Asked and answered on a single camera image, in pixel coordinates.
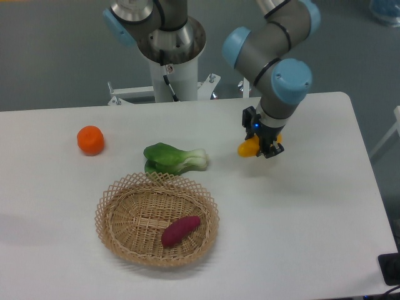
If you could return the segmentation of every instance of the green vegetable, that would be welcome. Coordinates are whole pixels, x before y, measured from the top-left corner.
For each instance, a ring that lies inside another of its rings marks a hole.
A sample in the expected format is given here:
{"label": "green vegetable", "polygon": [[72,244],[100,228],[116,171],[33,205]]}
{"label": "green vegetable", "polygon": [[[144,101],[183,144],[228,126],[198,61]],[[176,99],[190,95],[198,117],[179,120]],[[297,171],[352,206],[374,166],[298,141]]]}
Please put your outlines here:
{"label": "green vegetable", "polygon": [[204,149],[183,151],[159,142],[147,147],[143,154],[147,158],[144,170],[148,173],[180,175],[190,170],[205,170],[208,165],[208,155]]}

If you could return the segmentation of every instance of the purple sweet potato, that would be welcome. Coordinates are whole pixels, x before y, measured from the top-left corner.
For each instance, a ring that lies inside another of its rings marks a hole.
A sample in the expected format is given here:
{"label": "purple sweet potato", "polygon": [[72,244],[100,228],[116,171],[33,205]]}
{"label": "purple sweet potato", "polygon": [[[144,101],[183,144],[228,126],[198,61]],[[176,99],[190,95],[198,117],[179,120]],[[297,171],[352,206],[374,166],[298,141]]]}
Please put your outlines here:
{"label": "purple sweet potato", "polygon": [[169,225],[161,236],[161,242],[164,247],[171,247],[180,243],[189,233],[194,231],[200,225],[199,216],[187,216],[176,220]]}

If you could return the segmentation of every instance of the woven basket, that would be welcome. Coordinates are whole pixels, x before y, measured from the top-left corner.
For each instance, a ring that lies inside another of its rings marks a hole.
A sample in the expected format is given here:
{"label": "woven basket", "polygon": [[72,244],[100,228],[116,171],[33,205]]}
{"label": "woven basket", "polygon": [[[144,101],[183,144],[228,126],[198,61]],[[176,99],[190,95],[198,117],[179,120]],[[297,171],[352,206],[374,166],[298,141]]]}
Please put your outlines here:
{"label": "woven basket", "polygon": [[[181,243],[163,247],[161,235],[184,216],[201,225]],[[132,174],[104,191],[96,211],[96,231],[114,254],[133,263],[182,266],[203,256],[218,231],[217,205],[200,184],[168,174]]]}

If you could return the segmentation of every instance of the yellow pepper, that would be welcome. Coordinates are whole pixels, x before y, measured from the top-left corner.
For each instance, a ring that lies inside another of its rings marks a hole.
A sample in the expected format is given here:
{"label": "yellow pepper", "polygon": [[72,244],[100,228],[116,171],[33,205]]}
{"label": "yellow pepper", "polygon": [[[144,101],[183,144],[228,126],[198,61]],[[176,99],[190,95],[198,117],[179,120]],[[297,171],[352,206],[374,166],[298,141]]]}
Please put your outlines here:
{"label": "yellow pepper", "polygon": [[[281,135],[277,136],[277,142],[282,143]],[[243,158],[250,158],[251,156],[256,156],[259,149],[259,138],[255,134],[251,139],[248,139],[239,145],[237,153]]]}

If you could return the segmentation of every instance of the blue joint cap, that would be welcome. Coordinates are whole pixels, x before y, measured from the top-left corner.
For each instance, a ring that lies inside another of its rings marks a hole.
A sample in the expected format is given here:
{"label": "blue joint cap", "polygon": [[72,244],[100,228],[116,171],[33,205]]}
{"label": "blue joint cap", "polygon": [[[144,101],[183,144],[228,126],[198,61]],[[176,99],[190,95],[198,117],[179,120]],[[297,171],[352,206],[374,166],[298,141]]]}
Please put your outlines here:
{"label": "blue joint cap", "polygon": [[300,0],[300,2],[304,3],[304,5],[308,9],[308,12],[310,13],[311,28],[309,35],[312,35],[316,32],[321,23],[321,13],[319,12],[318,7],[314,3],[312,3],[311,0]]}
{"label": "blue joint cap", "polygon": [[124,26],[113,16],[109,9],[102,12],[104,21],[107,24],[108,29],[117,38],[117,40],[124,46],[130,47],[136,44],[134,38],[127,32]]}
{"label": "blue joint cap", "polygon": [[235,68],[240,50],[250,32],[251,31],[246,27],[236,28],[224,41],[222,45],[222,56],[232,68]]}
{"label": "blue joint cap", "polygon": [[297,59],[280,61],[272,72],[272,89],[286,104],[299,104],[306,97],[312,83],[310,68]]}

